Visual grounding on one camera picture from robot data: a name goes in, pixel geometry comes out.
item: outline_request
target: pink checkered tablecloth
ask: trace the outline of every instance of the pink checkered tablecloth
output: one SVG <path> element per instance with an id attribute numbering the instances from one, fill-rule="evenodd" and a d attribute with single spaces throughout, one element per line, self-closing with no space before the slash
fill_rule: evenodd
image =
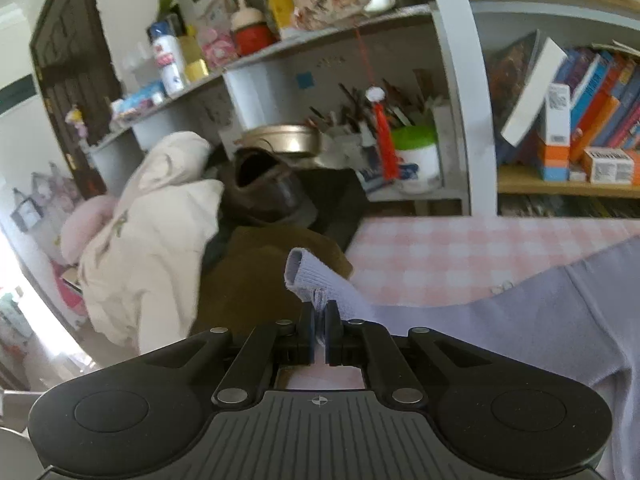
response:
<path id="1" fill-rule="evenodd" d="M 347 257 L 375 304 L 444 306 L 487 298 L 553 266 L 640 234 L 640 221 L 373 218 Z"/>

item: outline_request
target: white pom pom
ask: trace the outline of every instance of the white pom pom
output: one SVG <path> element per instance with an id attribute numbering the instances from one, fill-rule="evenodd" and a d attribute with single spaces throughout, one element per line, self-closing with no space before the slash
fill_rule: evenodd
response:
<path id="1" fill-rule="evenodd" d="M 366 96 L 371 103 L 381 103 L 385 100 L 385 91 L 379 86 L 372 86 L 367 90 Z"/>

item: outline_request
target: red tassel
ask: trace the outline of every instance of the red tassel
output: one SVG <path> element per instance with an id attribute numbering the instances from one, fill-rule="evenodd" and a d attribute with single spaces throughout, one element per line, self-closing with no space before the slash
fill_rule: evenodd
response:
<path id="1" fill-rule="evenodd" d="M 385 107 L 382 105 L 384 98 L 385 93 L 382 88 L 372 87 L 367 91 L 367 99 L 373 104 L 373 111 L 376 115 L 378 150 L 380 151 L 380 161 L 382 162 L 382 175 L 385 180 L 393 180 L 400 177 L 400 170 L 398 168 L 396 149 L 391 140 L 391 129 L 386 120 Z"/>

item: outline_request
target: yellow bottle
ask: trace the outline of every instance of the yellow bottle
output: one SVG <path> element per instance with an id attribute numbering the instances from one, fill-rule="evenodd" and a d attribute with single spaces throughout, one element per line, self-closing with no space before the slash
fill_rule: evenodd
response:
<path id="1" fill-rule="evenodd" d="M 296 6 L 293 0 L 268 0 L 269 8 L 278 25 L 280 37 L 285 40 L 300 33 L 294 26 L 294 12 Z"/>

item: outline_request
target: ribbed surface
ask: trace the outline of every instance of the ribbed surface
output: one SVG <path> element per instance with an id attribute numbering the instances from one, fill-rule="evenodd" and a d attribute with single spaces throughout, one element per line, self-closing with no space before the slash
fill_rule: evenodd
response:
<path id="1" fill-rule="evenodd" d="M 64 477 L 50 474 L 46 480 Z M 596 480 L 583 471 L 567 480 Z M 499 480 L 451 453 L 417 413 L 372 392 L 267 392 L 217 415 L 176 462 L 138 480 Z"/>

